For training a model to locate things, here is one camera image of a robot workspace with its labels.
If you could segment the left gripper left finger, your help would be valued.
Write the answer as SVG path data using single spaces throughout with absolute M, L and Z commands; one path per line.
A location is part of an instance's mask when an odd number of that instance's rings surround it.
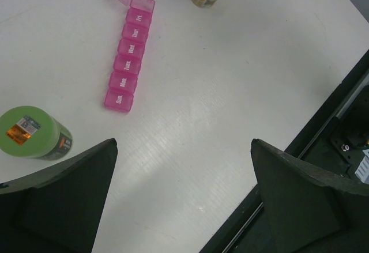
M 91 252 L 117 156 L 111 138 L 1 183 L 1 252 Z

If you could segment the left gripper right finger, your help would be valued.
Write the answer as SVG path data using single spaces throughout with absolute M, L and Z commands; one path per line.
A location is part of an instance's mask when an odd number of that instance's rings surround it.
M 368 252 L 368 185 L 261 139 L 251 158 L 277 252 Z

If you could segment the pink weekly pill organizer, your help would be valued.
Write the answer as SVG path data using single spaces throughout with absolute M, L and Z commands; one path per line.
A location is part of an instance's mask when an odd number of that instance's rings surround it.
M 118 1 L 127 6 L 128 10 L 104 98 L 104 107 L 127 113 L 133 105 L 155 1 Z

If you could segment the green lidded pill bottle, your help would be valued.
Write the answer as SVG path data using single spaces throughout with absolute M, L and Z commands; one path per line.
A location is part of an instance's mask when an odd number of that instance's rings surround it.
M 71 132 L 38 107 L 19 106 L 1 115 L 1 151 L 10 156 L 55 161 L 72 146 Z

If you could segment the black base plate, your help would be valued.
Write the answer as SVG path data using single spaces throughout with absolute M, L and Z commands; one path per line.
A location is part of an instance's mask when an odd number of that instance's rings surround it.
M 281 151 L 362 183 L 355 171 L 367 149 L 368 55 L 364 55 L 292 143 Z M 277 252 L 258 182 L 202 250 Z

